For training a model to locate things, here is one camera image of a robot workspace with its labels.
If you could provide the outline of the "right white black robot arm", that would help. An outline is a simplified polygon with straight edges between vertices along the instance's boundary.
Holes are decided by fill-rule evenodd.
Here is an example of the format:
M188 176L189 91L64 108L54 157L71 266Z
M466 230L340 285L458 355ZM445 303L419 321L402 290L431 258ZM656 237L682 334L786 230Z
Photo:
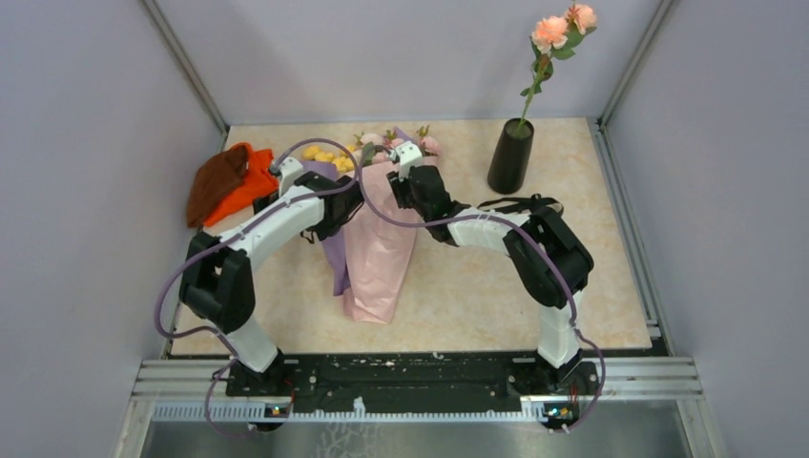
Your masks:
M576 334L580 297L594 267L583 242L562 218L553 198L517 198L512 206L484 208L453 199L438 169L417 166L386 176L397 204L416 212L440 243L491 250L508 257L522 285L539 305L539 385L563 392L581 359Z

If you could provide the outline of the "black ribbon with gold lettering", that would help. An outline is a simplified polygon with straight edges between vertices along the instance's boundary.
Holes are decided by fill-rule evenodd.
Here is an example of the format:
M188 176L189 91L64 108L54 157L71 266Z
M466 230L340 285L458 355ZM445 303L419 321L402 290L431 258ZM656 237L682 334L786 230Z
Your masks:
M564 205L559 200L552 197L543 197L541 194L488 200L481 202L477 209L500 216L523 215L538 218L553 215L562 217L565 211Z

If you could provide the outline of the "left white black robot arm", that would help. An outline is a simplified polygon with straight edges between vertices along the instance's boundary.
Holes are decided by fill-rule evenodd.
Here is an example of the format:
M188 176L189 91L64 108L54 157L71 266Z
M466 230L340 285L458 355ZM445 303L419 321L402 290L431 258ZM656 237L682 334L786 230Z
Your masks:
M302 233L319 241L336 235L362 205L356 179L332 180L306 172L283 196L237 228L192 238L179 300L214 327L237 361L249 369L248 381L260 393L279 392L286 370L276 363L281 352L255 316L255 272Z

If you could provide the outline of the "pink and white flower bunch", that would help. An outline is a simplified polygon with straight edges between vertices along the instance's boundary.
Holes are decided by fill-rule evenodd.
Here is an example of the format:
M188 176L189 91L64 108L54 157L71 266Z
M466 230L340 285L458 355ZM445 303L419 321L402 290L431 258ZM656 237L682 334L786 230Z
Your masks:
M429 125L420 126L413 135L407 134L399 127L394 127L381 135L361 132L355 135L355 139L353 156L364 165L373 162L370 155L363 155L363 148L368 144L374 145L378 153L383 149L393 150L406 142L418 146L424 156L440 156L443 151L439 141L431 135Z

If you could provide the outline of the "purple wrapping paper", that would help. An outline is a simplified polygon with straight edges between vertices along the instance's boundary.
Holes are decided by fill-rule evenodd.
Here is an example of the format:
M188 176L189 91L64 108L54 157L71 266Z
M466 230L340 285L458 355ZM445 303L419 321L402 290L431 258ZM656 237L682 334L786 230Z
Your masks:
M337 167L331 162L305 160L302 165L306 172L315 172L332 180L337 180L340 176ZM334 274L332 293L339 297L350 287L343 230L322 241L321 245Z

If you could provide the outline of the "pink wrapping paper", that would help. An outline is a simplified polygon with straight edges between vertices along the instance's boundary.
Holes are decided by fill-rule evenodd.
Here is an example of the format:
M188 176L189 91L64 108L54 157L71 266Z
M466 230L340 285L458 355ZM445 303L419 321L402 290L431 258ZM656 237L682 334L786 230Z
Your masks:
M396 165L383 154L363 167L363 188L371 202L390 219L409 224L422 218L396 202L387 174ZM344 315L354 322L390 323L393 320L407 268L415 248L417 230L390 224L366 204L342 228L349 288L342 294Z

